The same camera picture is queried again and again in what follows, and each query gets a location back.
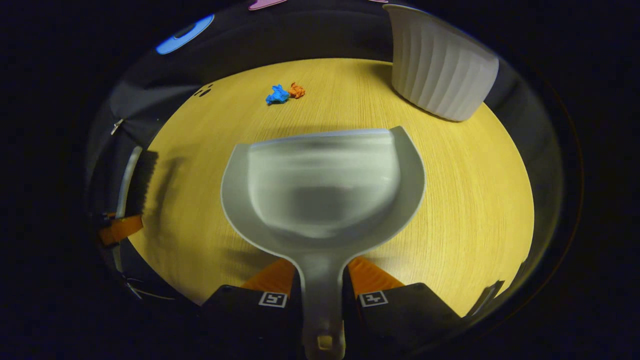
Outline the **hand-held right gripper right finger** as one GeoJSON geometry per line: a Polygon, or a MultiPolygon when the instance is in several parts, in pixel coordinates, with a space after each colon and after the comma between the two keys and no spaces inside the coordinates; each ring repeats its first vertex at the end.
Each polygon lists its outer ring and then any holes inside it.
{"type": "Polygon", "coordinates": [[[362,256],[347,265],[345,278],[346,358],[405,358],[463,324],[427,285],[405,285],[362,256]]]}

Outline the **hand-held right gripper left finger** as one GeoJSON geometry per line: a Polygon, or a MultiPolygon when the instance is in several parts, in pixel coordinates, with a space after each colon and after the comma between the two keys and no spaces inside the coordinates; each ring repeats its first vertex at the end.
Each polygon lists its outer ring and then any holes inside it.
{"type": "Polygon", "coordinates": [[[222,285],[199,316],[209,360],[303,358],[300,278],[288,260],[276,260],[241,286],[222,285]]]}

